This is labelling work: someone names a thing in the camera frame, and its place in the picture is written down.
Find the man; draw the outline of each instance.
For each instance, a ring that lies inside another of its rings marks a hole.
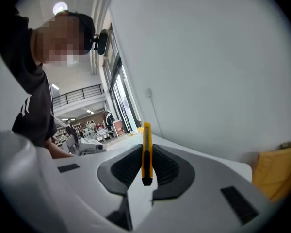
[[[69,11],[58,13],[37,29],[29,29],[28,21],[17,9],[5,11],[0,21],[0,54],[28,93],[12,130],[48,149],[54,159],[71,157],[51,141],[56,133],[52,91],[42,64],[87,54],[95,35],[94,23],[87,15]]]
[[[68,126],[66,127],[66,131],[69,136],[73,136],[75,143],[78,144],[79,139],[78,139],[77,131],[73,128],[70,121],[68,121]]]

